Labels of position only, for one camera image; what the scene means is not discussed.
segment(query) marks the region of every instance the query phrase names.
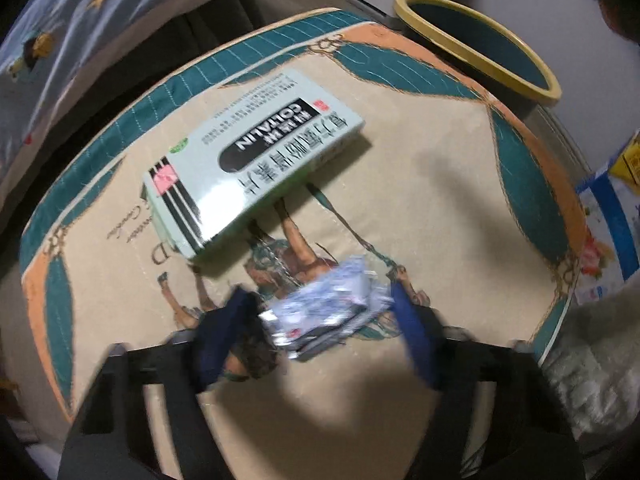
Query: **green logo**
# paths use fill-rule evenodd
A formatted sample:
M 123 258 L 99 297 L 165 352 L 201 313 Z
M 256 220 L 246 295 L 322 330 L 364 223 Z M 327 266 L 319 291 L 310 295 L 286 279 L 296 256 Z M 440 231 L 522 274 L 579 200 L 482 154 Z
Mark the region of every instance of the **green logo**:
M 169 151 L 171 153 L 181 152 L 184 149 L 184 147 L 187 145 L 188 142 L 189 142 L 189 139 L 187 139 L 187 137 L 185 137 L 183 140 L 178 142 L 178 144 L 176 144 L 174 147 L 172 147 Z

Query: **round table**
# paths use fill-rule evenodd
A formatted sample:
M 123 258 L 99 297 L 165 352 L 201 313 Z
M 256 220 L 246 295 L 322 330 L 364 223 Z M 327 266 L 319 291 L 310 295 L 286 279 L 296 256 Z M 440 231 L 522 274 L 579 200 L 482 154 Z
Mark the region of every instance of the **round table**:
M 366 126 L 193 269 L 158 239 L 140 198 L 143 173 L 281 67 L 316 81 Z M 569 180 L 503 104 L 407 38 L 319 9 L 194 60 L 123 110 L 33 213 L 20 265 L 38 354 L 71 420 L 113 342 L 158 344 L 224 304 L 236 283 L 269 301 L 287 266 L 352 254 L 414 301 L 428 296 L 447 323 L 492 344 L 531 340 L 542 359 L 583 241 Z M 308 364 L 242 384 L 234 381 L 247 370 L 230 358 L 230 380 L 202 402 L 235 475 L 404 475 L 435 397 L 398 336 L 387 314 Z M 159 448 L 170 449 L 160 397 L 149 393 L 149 410 Z M 162 463 L 178 474 L 171 458 Z

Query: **red stamp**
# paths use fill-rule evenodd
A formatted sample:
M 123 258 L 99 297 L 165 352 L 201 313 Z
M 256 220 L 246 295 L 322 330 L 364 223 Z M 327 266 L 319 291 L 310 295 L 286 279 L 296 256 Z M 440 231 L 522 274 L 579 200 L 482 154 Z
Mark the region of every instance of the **red stamp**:
M 328 105 L 324 101 L 322 101 L 322 99 L 318 99 L 317 101 L 314 101 L 314 106 L 321 112 L 329 111 Z
M 169 164 L 160 168 L 154 176 L 154 184 L 161 195 L 169 191 L 169 188 L 176 182 L 178 182 L 178 174 L 175 173 L 174 167 Z

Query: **yellow oval frame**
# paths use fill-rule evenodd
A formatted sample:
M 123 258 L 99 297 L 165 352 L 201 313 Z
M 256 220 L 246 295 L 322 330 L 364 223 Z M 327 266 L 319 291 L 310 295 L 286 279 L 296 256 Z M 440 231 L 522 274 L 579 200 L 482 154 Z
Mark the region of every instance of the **yellow oval frame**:
M 465 43 L 462 43 L 441 29 L 431 25 L 431 23 L 427 22 L 411 10 L 411 6 L 418 3 L 455 9 L 458 12 L 471 16 L 472 18 L 475 18 L 496 30 L 505 38 L 508 38 L 511 43 L 515 44 L 527 55 L 527 57 L 529 57 L 530 60 L 532 60 L 544 76 L 548 89 L 540 88 L 539 86 L 524 80 L 520 76 L 489 59 L 487 56 L 480 54 Z M 415 32 L 425 38 L 428 38 L 428 40 L 432 41 L 445 52 L 449 52 L 452 56 L 468 63 L 476 70 L 487 74 L 514 92 L 517 92 L 532 101 L 548 106 L 555 105 L 562 97 L 560 83 L 556 79 L 554 73 L 551 72 L 551 69 L 544 61 L 542 61 L 540 56 L 538 56 L 538 54 L 536 54 L 529 45 L 513 34 L 508 28 L 505 28 L 500 23 L 492 20 L 488 16 L 485 16 L 481 12 L 470 9 L 469 7 L 456 2 L 452 2 L 451 0 L 396 0 L 394 8 L 398 16 Z

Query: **black label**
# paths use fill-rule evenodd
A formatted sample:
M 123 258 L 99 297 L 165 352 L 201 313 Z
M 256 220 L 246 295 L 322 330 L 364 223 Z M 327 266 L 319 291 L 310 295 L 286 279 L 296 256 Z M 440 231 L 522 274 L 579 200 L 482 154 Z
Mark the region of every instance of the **black label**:
M 296 99 L 263 122 L 256 124 L 220 153 L 220 168 L 235 173 L 247 167 L 271 146 L 294 133 L 320 112 L 302 99 Z

